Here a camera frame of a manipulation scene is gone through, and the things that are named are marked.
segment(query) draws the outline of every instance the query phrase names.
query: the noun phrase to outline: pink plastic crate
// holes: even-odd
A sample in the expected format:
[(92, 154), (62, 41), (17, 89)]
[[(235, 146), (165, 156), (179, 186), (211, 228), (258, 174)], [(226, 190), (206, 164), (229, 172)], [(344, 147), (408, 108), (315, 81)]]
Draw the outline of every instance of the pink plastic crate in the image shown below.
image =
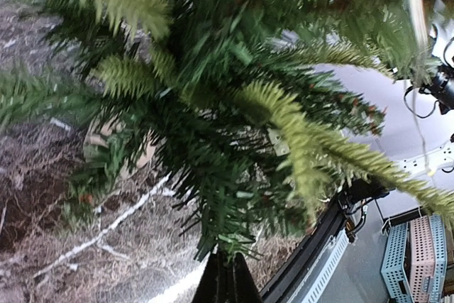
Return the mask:
[(428, 216), (410, 221), (410, 289), (415, 302), (428, 303), (435, 272), (435, 250)]

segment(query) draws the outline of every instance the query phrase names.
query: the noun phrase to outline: black metal frame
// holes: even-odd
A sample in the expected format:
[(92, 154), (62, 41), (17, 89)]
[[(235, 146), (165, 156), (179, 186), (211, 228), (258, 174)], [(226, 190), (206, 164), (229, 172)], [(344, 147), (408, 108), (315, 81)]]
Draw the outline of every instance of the black metal frame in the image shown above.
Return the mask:
[(304, 237), (287, 262), (262, 289), (260, 296), (263, 303), (286, 302), (306, 277), (329, 238), (345, 228), (346, 221), (335, 197), (320, 217), (316, 230)]
[(382, 227), (382, 232), (387, 231), (389, 228), (392, 226), (397, 226), (403, 223), (406, 223), (408, 221), (412, 221), (414, 219), (417, 219), (421, 216), (426, 216), (427, 212), (422, 208), (422, 207), (416, 207), (415, 209), (411, 209), (410, 211), (401, 213), (401, 214), (396, 214), (395, 216), (391, 216), (389, 218), (384, 219), (382, 212), (380, 211), (380, 207), (377, 205), (380, 216), (382, 217), (383, 220), (383, 227)]

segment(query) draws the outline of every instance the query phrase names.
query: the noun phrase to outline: brown dirt ground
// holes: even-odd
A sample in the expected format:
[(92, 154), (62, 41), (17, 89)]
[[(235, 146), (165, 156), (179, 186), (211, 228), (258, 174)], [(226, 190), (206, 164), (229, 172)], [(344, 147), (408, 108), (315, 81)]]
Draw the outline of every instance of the brown dirt ground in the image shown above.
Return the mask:
[[(51, 47), (41, 41), (56, 18), (19, 21), (24, 6), (0, 0), (0, 67), (17, 59), (32, 72), (48, 62), (69, 74), (71, 54), (50, 59)], [(179, 237), (179, 225), (191, 213), (171, 209), (174, 200), (154, 196), (140, 211), (109, 233), (103, 243), (128, 256), (121, 259), (91, 247), (71, 259), (76, 270), (59, 266), (36, 280), (31, 274), (75, 245), (88, 241), (111, 223), (159, 178), (153, 162), (119, 186), (120, 194), (92, 226), (74, 234), (62, 232), (59, 213), (67, 176), (82, 159), (86, 131), (66, 131), (46, 122), (24, 123), (0, 135), (0, 303), (22, 302), (146, 302), (193, 271), (199, 231)], [(297, 239), (273, 237), (257, 244), (261, 261), (249, 259), (261, 288), (294, 249)], [(195, 287), (176, 302), (191, 301)]]

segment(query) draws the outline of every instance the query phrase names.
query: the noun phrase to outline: black camera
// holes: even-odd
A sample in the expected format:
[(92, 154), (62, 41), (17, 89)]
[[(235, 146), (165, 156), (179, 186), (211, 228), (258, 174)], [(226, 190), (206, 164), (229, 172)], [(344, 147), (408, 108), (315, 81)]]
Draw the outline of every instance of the black camera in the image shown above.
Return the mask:
[(454, 109), (454, 69), (447, 65), (438, 67), (432, 84), (425, 84), (419, 89), (421, 94), (431, 94), (438, 100), (442, 115)]

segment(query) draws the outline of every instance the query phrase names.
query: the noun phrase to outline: green pine needles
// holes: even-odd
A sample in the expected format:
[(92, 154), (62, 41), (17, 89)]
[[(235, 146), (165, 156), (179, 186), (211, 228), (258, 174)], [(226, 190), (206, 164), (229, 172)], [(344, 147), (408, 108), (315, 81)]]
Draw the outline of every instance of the green pine needles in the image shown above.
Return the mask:
[[(199, 258), (215, 246), (248, 252), (257, 225), (303, 233), (323, 209), (321, 199), (356, 177), (377, 177), (454, 221), (454, 194), (410, 180), (385, 156), (340, 135), (341, 129), (379, 135), (384, 113), (331, 72), (312, 68), (326, 63), (388, 77), (391, 67), (409, 73), (417, 51), (404, 5), (44, 0), (44, 13), (63, 18), (52, 39), (81, 43), (80, 59), (104, 83), (104, 94), (82, 82), (69, 92), (73, 86), (66, 80), (54, 87), (46, 79), (4, 77), (1, 118), (6, 125), (57, 109), (83, 112), (90, 105), (94, 111), (86, 117), (96, 119), (99, 129), (112, 120), (123, 127), (74, 175), (67, 216), (86, 216), (77, 197), (89, 193), (101, 200), (121, 167), (135, 164), (144, 141), (160, 142), (156, 160), (177, 178), (176, 197), (181, 205), (196, 203), (184, 227), (201, 224)], [(300, 41), (278, 48), (273, 41), (284, 29), (296, 31)], [(137, 30), (151, 39), (150, 61), (129, 46)], [(50, 101), (55, 105), (44, 106)], [(288, 154), (276, 154), (269, 130), (279, 132)]]

